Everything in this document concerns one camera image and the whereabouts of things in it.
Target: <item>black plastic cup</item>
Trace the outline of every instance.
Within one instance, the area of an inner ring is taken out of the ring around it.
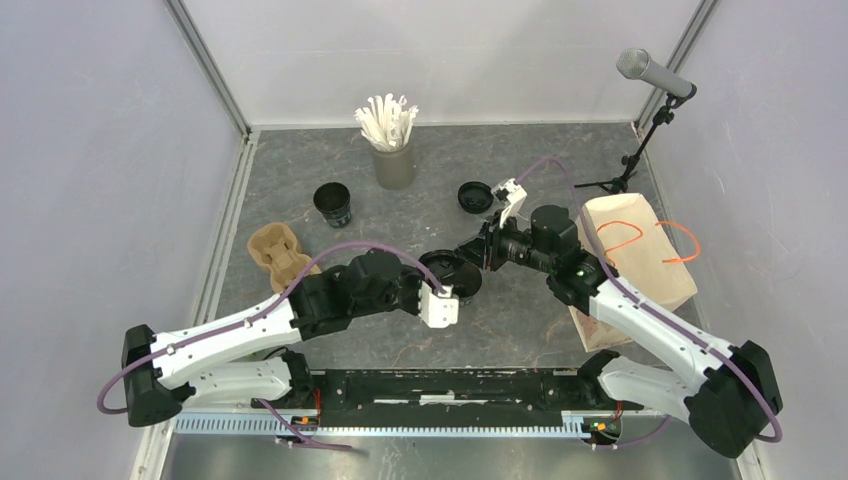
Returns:
[[[342,228],[350,223],[350,191],[341,183],[325,183],[318,187],[312,203],[331,227]]]

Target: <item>silver microphone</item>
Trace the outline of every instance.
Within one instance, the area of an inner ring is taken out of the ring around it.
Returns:
[[[688,100],[697,91],[695,85],[651,60],[648,52],[641,48],[628,48],[621,52],[615,67],[624,78],[642,80],[681,99]]]

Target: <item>black tripod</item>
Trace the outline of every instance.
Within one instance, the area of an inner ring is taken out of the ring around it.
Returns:
[[[600,187],[607,193],[616,194],[621,192],[627,192],[627,181],[630,180],[631,177],[636,175],[636,165],[641,160],[642,152],[645,151],[645,146],[648,145],[648,141],[654,135],[654,132],[657,130],[657,127],[664,123],[671,123],[674,120],[674,110],[675,108],[683,105],[683,102],[692,98],[693,95],[689,95],[687,98],[680,98],[678,96],[668,94],[665,99],[665,105],[660,107],[657,110],[656,115],[653,118],[653,125],[651,125],[651,129],[648,130],[648,134],[645,135],[645,139],[642,140],[642,144],[639,145],[639,150],[636,150],[636,153],[633,155],[625,155],[621,157],[621,164],[624,165],[624,173],[621,174],[620,177],[615,177],[612,180],[607,180],[605,182],[592,182],[592,183],[581,183],[580,185],[575,185],[575,188],[584,188],[584,187]]]

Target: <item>cup of white sticks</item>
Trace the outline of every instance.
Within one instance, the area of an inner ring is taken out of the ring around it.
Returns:
[[[401,190],[412,184],[415,163],[410,134],[418,106],[407,110],[406,97],[395,100],[390,93],[368,97],[370,107],[358,108],[355,118],[362,126],[362,136],[371,144],[371,158],[377,183],[388,190]]]

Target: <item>white wall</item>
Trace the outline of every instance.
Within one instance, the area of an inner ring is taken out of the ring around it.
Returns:
[[[632,120],[650,88],[621,50],[665,63],[697,0],[187,0],[254,125],[353,125],[371,95],[422,122]]]
[[[671,216],[703,243],[704,320],[772,356],[772,479],[848,469],[846,18],[843,0],[722,2],[682,71],[698,96],[649,148]]]
[[[2,2],[0,477],[127,478],[95,396],[188,321],[238,142],[161,0]]]

